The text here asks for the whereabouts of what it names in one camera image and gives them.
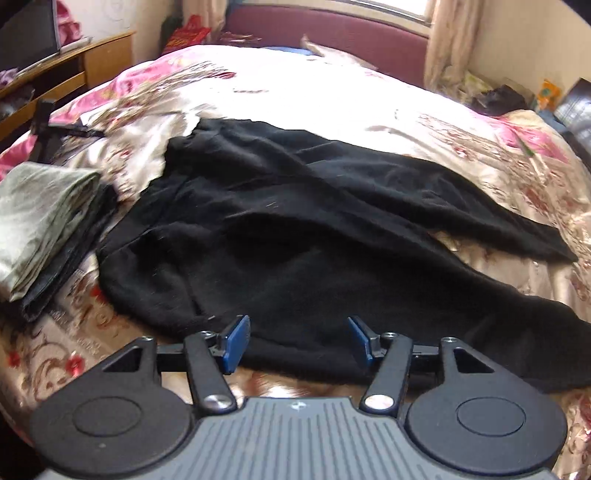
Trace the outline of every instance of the black sweater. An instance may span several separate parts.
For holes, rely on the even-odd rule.
[[[119,312],[179,338],[248,314],[244,364],[297,376],[364,380],[348,347],[357,314],[417,343],[461,338],[545,390],[591,384],[591,325],[473,270],[429,234],[576,260],[556,229],[462,176],[236,120],[201,120],[165,159],[98,252]]]

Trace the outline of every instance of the floral bedspread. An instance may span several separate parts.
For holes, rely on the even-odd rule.
[[[533,112],[485,119],[462,105],[398,80],[320,57],[273,50],[198,46],[134,67],[56,113],[108,132],[90,145],[72,140],[59,162],[94,167],[118,191],[119,218],[160,175],[167,140],[199,118],[265,121],[442,164],[503,207],[559,228],[576,264],[519,258],[445,232],[433,232],[473,268],[528,295],[569,305],[591,320],[591,176],[562,138]],[[520,147],[523,141],[528,148]],[[24,161],[24,136],[0,155],[0,178]],[[98,286],[94,255],[79,267],[39,322],[25,330],[0,319],[0,408],[21,435],[36,405],[137,336],[145,326],[118,315]],[[245,396],[351,395],[363,387],[327,385],[240,368],[228,378]],[[183,374],[163,383],[186,401]],[[591,474],[591,388],[553,396],[569,422],[554,468],[561,478]]]

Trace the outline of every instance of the beige curtain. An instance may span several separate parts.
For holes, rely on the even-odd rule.
[[[228,0],[183,0],[183,17],[188,20],[191,15],[200,15],[203,26],[210,27],[216,38],[223,27],[227,6]]]
[[[484,0],[438,0],[425,61],[425,88],[458,85],[476,42]]]

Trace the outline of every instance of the maroon headboard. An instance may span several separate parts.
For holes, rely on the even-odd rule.
[[[239,5],[226,31],[253,34],[261,46],[300,48],[302,35],[364,59],[391,77],[423,86],[427,39],[389,24],[352,15],[279,5]]]

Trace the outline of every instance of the white pillowcase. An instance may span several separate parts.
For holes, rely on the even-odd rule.
[[[308,38],[308,35],[304,35],[301,38],[300,45],[302,48],[310,50],[312,53],[315,53],[320,57],[326,58],[331,63],[337,63],[340,65],[359,65],[370,70],[378,69],[375,65],[371,65],[368,61],[362,60],[355,55],[351,55],[345,51],[337,50],[336,48],[325,47],[323,45],[313,43]]]

